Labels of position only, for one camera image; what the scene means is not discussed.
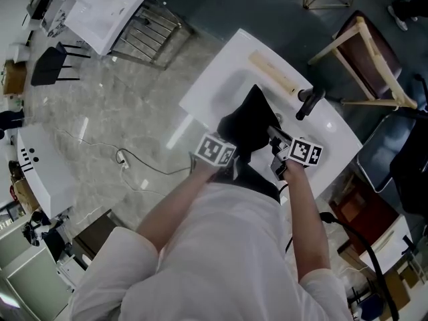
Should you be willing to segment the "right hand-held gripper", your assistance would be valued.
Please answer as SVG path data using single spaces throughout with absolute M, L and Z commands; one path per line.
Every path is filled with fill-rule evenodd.
M 287 160 L 300 163 L 304 167 L 317 166 L 324 147 L 301 138 L 293 138 L 282 129 L 269 126 L 267 133 L 270 138 L 274 159 L 270 168 L 276 178 L 281 181 L 287 169 Z

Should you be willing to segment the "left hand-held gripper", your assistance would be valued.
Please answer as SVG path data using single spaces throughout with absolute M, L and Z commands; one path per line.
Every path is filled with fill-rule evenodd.
M 214 167 L 225 168 L 233 159 L 235 151 L 235 145 L 214 134 L 205 133 L 195 150 L 195 156 Z

